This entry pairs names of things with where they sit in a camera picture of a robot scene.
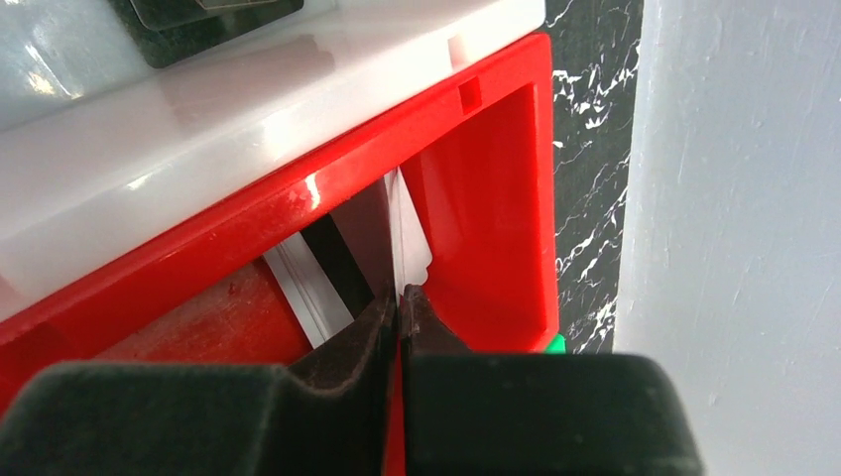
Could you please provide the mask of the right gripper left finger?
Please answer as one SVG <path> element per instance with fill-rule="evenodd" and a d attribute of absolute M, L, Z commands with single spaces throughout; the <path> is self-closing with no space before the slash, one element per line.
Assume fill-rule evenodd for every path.
<path fill-rule="evenodd" d="M 393 291 L 293 365 L 67 362 L 1 422 L 5 475 L 378 475 Z"/>

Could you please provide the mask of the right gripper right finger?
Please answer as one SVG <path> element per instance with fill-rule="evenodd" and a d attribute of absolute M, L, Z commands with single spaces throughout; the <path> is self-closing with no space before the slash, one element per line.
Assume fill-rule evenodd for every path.
<path fill-rule="evenodd" d="M 401 302 L 410 475 L 700 475 L 680 399 L 626 354 L 477 352 L 425 292 Z"/>

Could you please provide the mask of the grey cards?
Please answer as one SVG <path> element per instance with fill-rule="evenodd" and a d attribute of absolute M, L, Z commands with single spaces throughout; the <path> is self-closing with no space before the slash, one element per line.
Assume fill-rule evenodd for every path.
<path fill-rule="evenodd" d="M 394 283 L 388 200 L 380 179 L 263 254 L 316 348 Z"/>

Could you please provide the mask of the white grey card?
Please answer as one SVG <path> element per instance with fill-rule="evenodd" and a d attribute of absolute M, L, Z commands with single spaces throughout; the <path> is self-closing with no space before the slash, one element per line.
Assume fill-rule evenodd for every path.
<path fill-rule="evenodd" d="M 432 253 L 400 168 L 384 175 L 388 200 L 395 289 L 401 297 L 408 285 L 423 285 Z"/>

